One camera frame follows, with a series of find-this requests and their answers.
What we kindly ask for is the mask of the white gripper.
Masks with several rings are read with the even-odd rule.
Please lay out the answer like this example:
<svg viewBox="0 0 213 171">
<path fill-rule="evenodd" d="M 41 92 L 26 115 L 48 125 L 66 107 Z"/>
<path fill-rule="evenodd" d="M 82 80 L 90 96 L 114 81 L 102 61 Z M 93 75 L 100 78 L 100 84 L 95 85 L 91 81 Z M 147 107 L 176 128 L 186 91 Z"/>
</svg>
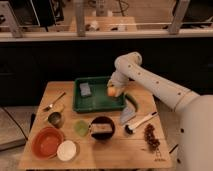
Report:
<svg viewBox="0 0 213 171">
<path fill-rule="evenodd" d="M 129 82 L 129 78 L 119 71 L 114 71 L 107 83 L 108 87 L 115 87 L 117 89 L 124 89 Z"/>
</svg>

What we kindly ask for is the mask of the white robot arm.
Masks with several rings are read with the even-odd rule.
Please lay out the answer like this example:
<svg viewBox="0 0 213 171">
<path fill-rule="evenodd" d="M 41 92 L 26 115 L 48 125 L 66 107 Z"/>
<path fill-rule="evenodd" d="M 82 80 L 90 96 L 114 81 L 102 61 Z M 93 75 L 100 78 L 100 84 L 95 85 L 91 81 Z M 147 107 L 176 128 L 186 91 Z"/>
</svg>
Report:
<svg viewBox="0 0 213 171">
<path fill-rule="evenodd" d="M 200 95 L 141 67 L 142 56 L 131 52 L 115 59 L 109 85 L 116 95 L 130 79 L 149 90 L 180 116 L 176 171 L 213 171 L 213 95 Z"/>
</svg>

